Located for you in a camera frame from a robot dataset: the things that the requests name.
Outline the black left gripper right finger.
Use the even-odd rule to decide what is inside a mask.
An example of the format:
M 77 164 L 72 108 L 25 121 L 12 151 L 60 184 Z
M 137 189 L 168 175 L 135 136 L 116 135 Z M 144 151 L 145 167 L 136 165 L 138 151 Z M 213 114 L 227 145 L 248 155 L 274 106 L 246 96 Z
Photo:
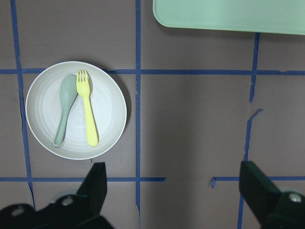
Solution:
M 239 191 L 262 229 L 303 229 L 305 196 L 278 188 L 252 161 L 242 161 Z

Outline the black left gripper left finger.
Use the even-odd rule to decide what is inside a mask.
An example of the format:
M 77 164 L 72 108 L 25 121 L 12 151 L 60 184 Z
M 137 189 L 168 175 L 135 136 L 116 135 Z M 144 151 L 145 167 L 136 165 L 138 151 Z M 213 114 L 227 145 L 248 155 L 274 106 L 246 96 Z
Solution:
M 36 211 L 28 204 L 14 204 L 0 211 L 2 229 L 111 229 L 100 215 L 107 195 L 105 163 L 95 163 L 76 194 L 58 198 Z

